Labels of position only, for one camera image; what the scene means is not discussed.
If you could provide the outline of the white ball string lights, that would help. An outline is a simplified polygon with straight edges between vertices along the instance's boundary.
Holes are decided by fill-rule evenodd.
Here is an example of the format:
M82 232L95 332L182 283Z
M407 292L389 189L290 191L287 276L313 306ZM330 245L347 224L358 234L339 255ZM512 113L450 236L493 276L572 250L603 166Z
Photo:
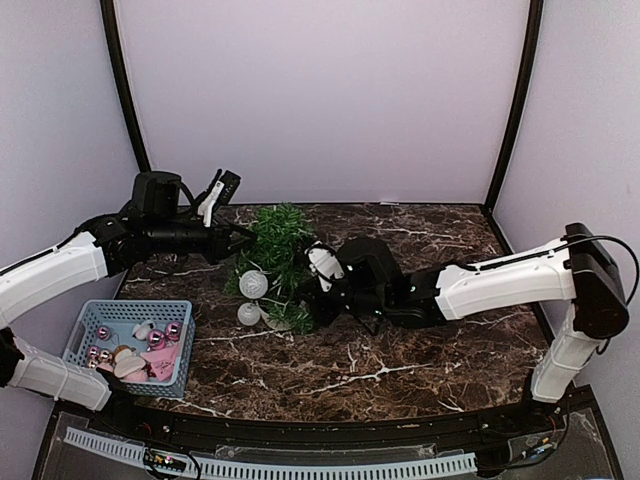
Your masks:
M231 282L239 293L255 303L267 320L296 334L315 329L299 289L311 279L299 259L298 243L288 246L254 245L236 260Z

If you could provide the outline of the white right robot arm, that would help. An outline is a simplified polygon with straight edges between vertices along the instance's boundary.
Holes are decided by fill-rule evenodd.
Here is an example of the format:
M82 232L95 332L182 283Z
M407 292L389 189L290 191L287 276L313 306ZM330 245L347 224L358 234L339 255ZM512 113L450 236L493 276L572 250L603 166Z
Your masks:
M387 243L357 237L333 249L321 241L303 255L311 273L297 289L313 321L346 313L375 316L406 329L427 329L485 311L546 301L568 304L559 333L534 368L529 396L510 413L521 434L549 416L593 354L629 324L632 294L603 247L605 235L581 223L538 248L478 263L451 261L405 273Z

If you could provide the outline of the small green christmas tree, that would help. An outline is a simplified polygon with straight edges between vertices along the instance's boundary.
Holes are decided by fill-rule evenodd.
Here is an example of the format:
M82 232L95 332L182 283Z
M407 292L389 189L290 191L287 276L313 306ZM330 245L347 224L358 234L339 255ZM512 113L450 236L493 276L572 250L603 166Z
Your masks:
M261 207L249 231L257 236L253 246L243 250L232 264L224 292L239 297L241 275L256 270L268 281L266 294L258 306L275 326L296 334L314 330L314 322L297 289L310 273L297 255L314 238L313 228L304 212L292 204Z

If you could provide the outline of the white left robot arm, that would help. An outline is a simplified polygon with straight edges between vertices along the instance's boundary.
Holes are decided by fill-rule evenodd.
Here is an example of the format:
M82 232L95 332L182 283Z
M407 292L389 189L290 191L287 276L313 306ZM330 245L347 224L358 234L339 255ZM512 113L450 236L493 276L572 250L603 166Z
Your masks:
M156 254L198 254L216 264L256 241L253 232L217 217L239 187L239 175L218 170L193 196L180 175L136 176L130 200L117 213L90 218L59 244L1 271L1 385L101 411L120 436L141 427L140 412L113 397L123 383L112 373L74 366L17 337L12 323L82 285L111 278Z

